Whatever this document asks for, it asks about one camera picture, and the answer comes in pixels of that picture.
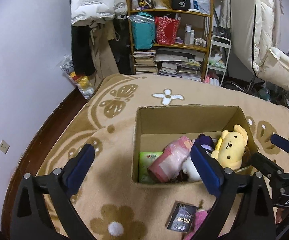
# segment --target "white down jacket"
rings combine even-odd
[[[86,26],[104,23],[127,13],[126,0],[71,0],[71,24]]]

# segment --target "wall outlet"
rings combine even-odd
[[[0,143],[0,151],[3,152],[4,154],[6,154],[9,147],[10,147],[10,145],[8,145],[4,140],[2,140],[2,142]]]

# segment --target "green tissue package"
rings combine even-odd
[[[163,152],[141,152],[139,154],[139,182],[154,184],[150,178],[147,168],[162,154]]]

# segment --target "wooden floor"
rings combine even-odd
[[[10,221],[15,195],[23,174],[36,174],[51,148],[73,118],[87,103],[77,88],[57,107],[36,134],[20,160],[8,187],[2,211],[1,231],[10,239]]]

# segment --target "red bag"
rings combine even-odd
[[[161,45],[173,45],[180,21],[167,17],[155,17],[156,40]]]

